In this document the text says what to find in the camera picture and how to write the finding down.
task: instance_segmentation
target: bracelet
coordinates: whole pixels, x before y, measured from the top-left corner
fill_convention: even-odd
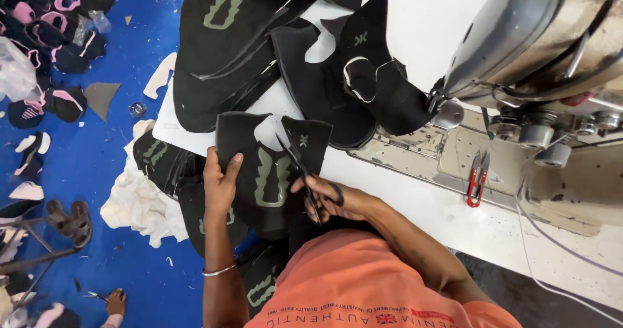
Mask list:
[[[211,272],[211,273],[206,273],[206,269],[204,268],[204,269],[202,269],[202,270],[201,270],[201,274],[202,274],[204,277],[218,276],[219,274],[224,273],[224,272],[227,272],[227,271],[229,271],[230,269],[234,268],[234,266],[235,266],[235,265],[236,265],[236,263],[234,262],[234,264],[233,264],[232,266],[228,267],[228,268],[221,269],[220,271]]]

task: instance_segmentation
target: wire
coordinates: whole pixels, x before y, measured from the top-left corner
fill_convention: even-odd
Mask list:
[[[556,141],[553,141],[549,144],[549,146],[552,146],[556,143],[558,143],[559,141],[565,139],[565,137],[567,137],[567,135],[563,135],[562,137],[558,138]],[[541,283],[541,281],[539,281],[537,278],[535,278],[533,272],[532,272],[532,267],[530,266],[530,258],[528,257],[528,249],[526,247],[526,241],[523,235],[523,224],[521,223],[521,215],[526,216],[526,218],[530,221],[530,223],[532,224],[532,226],[539,232],[541,233],[545,238],[549,239],[549,241],[551,241],[552,243],[556,244],[557,246],[559,246],[561,249],[565,250],[566,252],[572,254],[573,256],[577,257],[580,260],[583,260],[589,264],[592,264],[593,266],[596,266],[598,268],[601,268],[605,271],[608,271],[612,274],[616,274],[617,276],[621,276],[623,277],[623,273],[621,273],[620,271],[617,271],[615,269],[611,269],[607,266],[604,266],[602,264],[599,264],[593,260],[590,260],[588,258],[585,258],[584,256],[578,254],[575,251],[572,251],[571,249],[567,248],[565,245],[561,244],[560,242],[558,242],[557,240],[555,240],[554,238],[552,238],[551,236],[549,236],[547,233],[545,233],[540,227],[538,227],[536,225],[536,223],[534,222],[534,219],[527,213],[525,212],[525,210],[521,207],[521,205],[519,204],[519,197],[521,196],[521,193],[523,191],[523,186],[525,184],[526,178],[528,177],[529,173],[524,173],[525,172],[525,166],[527,163],[532,162],[534,157],[536,156],[536,154],[532,155],[531,157],[529,157],[528,159],[526,159],[526,161],[523,163],[523,165],[521,166],[521,170],[522,170],[522,179],[521,179],[521,185],[519,186],[519,189],[517,191],[517,194],[515,195],[515,203],[517,204],[517,207],[519,208],[520,213],[518,214],[518,218],[519,218],[519,232],[521,233],[521,243],[523,244],[523,252],[526,255],[526,262],[528,263],[528,270],[530,272],[530,276],[532,277],[532,279],[534,280],[534,282],[536,284],[538,284],[541,288],[549,291],[549,292],[553,292],[562,296],[565,296],[569,299],[575,300],[577,302],[579,302],[580,304],[586,306],[587,308],[592,309],[593,311],[595,311],[596,313],[610,319],[611,321],[623,326],[623,322],[619,321],[618,319],[614,318],[613,316],[608,315],[607,313],[603,312],[602,310],[595,308],[594,306],[590,305],[589,303],[580,300],[579,298],[567,294],[565,292],[562,291],[557,291],[556,289],[551,289],[549,287],[546,287],[545,285],[543,285]]]

